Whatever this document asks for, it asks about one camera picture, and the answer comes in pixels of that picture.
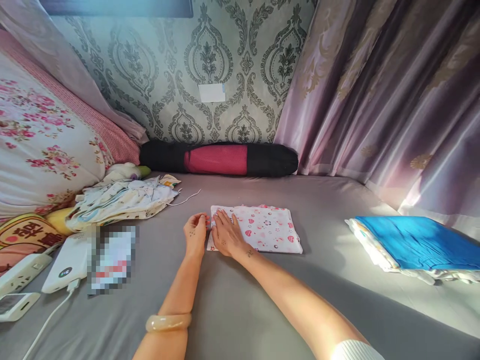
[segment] white power bank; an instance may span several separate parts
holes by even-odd
[[[86,278],[89,246],[91,243],[87,232],[79,232],[67,237],[41,292],[51,294],[67,287],[75,279]]]

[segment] bracelet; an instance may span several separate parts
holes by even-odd
[[[182,315],[151,315],[146,321],[145,328],[149,333],[170,332],[186,329],[192,322],[192,314]]]

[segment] right hand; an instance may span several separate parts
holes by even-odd
[[[218,210],[213,219],[215,220],[215,226],[211,229],[213,243],[222,255],[234,257],[238,251],[250,248],[242,236],[239,221],[234,213],[230,220],[225,210]]]

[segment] hand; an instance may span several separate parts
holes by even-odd
[[[204,256],[207,225],[210,224],[209,218],[210,216],[207,216],[206,212],[199,212],[192,215],[186,222],[183,227],[186,239],[186,256]]]
[[[238,251],[248,251],[251,246],[247,244],[240,230],[239,221],[234,213],[229,219],[225,210],[218,210],[213,219],[215,226],[211,229],[213,243],[215,247],[225,256],[235,257]]]

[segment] power strip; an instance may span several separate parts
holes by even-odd
[[[0,276],[0,298],[10,293],[19,293],[52,262],[45,253],[25,256],[5,274]]]

